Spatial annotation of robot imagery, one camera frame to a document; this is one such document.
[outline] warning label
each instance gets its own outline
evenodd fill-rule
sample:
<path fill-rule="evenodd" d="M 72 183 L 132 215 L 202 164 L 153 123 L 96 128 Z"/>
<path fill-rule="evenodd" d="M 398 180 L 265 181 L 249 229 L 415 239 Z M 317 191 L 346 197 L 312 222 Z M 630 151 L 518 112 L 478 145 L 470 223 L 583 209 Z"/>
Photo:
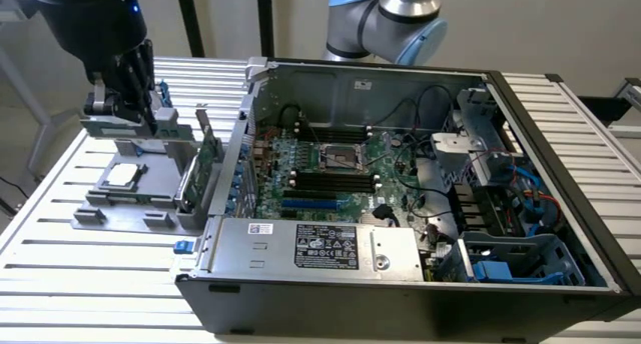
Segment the warning label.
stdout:
<path fill-rule="evenodd" d="M 297 225 L 293 264 L 312 269 L 358 270 L 353 226 Z"/>

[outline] black cable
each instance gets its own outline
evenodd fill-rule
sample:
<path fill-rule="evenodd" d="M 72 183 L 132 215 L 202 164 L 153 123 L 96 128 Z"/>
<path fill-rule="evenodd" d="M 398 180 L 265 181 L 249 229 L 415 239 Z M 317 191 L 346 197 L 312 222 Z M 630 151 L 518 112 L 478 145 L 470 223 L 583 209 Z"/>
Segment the black cable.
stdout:
<path fill-rule="evenodd" d="M 383 122 L 386 119 L 389 119 L 389 117 L 391 117 L 391 115 L 397 112 L 397 110 L 401 108 L 402 104 L 411 104 L 413 107 L 414 107 L 414 117 L 413 117 L 413 123 L 415 125 L 417 121 L 419 122 L 421 121 L 421 117 L 418 116 L 418 105 L 415 103 L 414 100 L 411 100 L 410 98 L 403 98 L 401 100 L 401 102 L 398 102 L 397 106 L 391 109 L 391 111 L 389 111 L 389 113 L 382 117 L 382 119 L 378 119 L 373 124 L 371 126 L 377 126 L 378 124 L 381 124 L 381 122 Z"/>
<path fill-rule="evenodd" d="M 395 226 L 397 228 L 401 227 L 401 222 L 398 222 L 398 218 L 395 215 L 389 215 L 389 218 L 391 219 L 393 221 L 393 226 Z"/>
<path fill-rule="evenodd" d="M 426 143 L 426 142 L 429 142 L 429 139 L 422 140 L 422 141 L 417 141 L 417 142 L 413 142 L 413 143 L 409 143 L 407 145 L 405 145 L 405 147 L 401 149 L 401 152 L 398 153 L 397 158 L 393 162 L 393 167 L 397 166 L 398 160 L 401 159 L 401 156 L 405 153 L 405 151 L 407 150 L 407 148 L 410 148 L 413 145 L 421 145 L 422 143 Z M 445 192 L 442 192 L 441 190 L 427 189 L 427 188 L 422 188 L 419 186 L 413 186 L 413 185 L 407 184 L 405 181 L 402 181 L 401 177 L 398 176 L 397 170 L 393 170 L 393 176 L 394 176 L 394 179 L 398 181 L 398 183 L 403 187 L 406 187 L 409 189 L 413 189 L 413 190 L 422 191 L 422 192 L 435 192 L 435 193 L 441 194 L 442 196 L 445 196 L 446 198 L 449 198 L 447 194 Z"/>
<path fill-rule="evenodd" d="M 300 106 L 296 102 L 290 102 L 289 104 L 285 104 L 281 108 L 280 108 L 280 112 L 278 112 L 278 120 L 276 121 L 276 127 L 277 128 L 281 128 L 282 127 L 282 114 L 284 114 L 284 111 L 290 108 L 290 107 L 294 107 L 298 112 L 300 112 Z"/>
<path fill-rule="evenodd" d="M 13 186 L 13 187 L 22 193 L 22 195 L 24 195 L 24 197 L 25 197 L 26 199 L 29 198 L 29 195 L 26 195 L 26 193 L 24 192 L 22 188 L 21 188 L 18 185 L 13 184 L 13 183 L 12 183 L 10 181 L 8 181 L 4 177 L 0 177 L 0 180 L 4 181 L 4 183 L 5 183 L 6 185 Z"/>
<path fill-rule="evenodd" d="M 505 190 L 507 190 L 511 194 L 514 194 L 514 196 L 518 198 L 518 201 L 521 201 L 521 205 L 525 207 L 526 199 L 525 199 L 525 195 L 522 194 L 522 192 L 518 191 L 515 188 L 513 188 L 509 185 L 502 185 L 501 187 Z"/>
<path fill-rule="evenodd" d="M 411 208 L 411 211 L 410 211 L 411 215 L 414 215 L 417 218 L 421 218 L 421 219 L 431 219 L 431 218 L 435 218 L 437 216 L 441 216 L 441 215 L 445 215 L 445 214 L 453 214 L 453 211 L 451 210 L 447 210 L 447 211 L 443 211 L 442 213 L 438 213 L 438 214 L 433 214 L 433 215 L 418 215 L 414 213 L 413 211 L 413 208 Z"/>
<path fill-rule="evenodd" d="M 449 110 L 453 112 L 453 107 L 454 107 L 454 100 L 453 100 L 453 95 L 451 95 L 451 92 L 447 90 L 446 87 L 443 87 L 442 85 L 429 85 L 427 87 L 425 87 L 425 89 L 422 90 L 421 92 L 421 95 L 418 96 L 418 101 L 417 101 L 417 104 L 418 106 L 421 106 L 421 101 L 422 101 L 422 98 L 425 96 L 425 94 L 431 90 L 431 89 L 441 89 L 442 91 L 445 91 L 445 93 L 447 94 L 447 98 L 449 98 Z"/>
<path fill-rule="evenodd" d="M 0 198 L 0 210 L 5 212 L 5 214 L 10 217 L 14 217 L 18 212 L 10 205 Z"/>

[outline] robotic arm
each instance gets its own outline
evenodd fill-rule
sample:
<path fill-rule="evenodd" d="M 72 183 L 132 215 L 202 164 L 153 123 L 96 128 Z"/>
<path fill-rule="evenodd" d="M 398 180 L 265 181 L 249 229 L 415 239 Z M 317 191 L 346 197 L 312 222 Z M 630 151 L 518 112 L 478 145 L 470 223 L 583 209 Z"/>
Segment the robotic arm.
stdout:
<path fill-rule="evenodd" d="M 323 59 L 421 65 L 445 37 L 439 10 L 439 0 L 329 0 Z"/>
<path fill-rule="evenodd" d="M 94 85 L 84 113 L 138 123 L 153 135 L 153 52 L 137 0 L 34 1 L 60 46 L 82 61 Z"/>

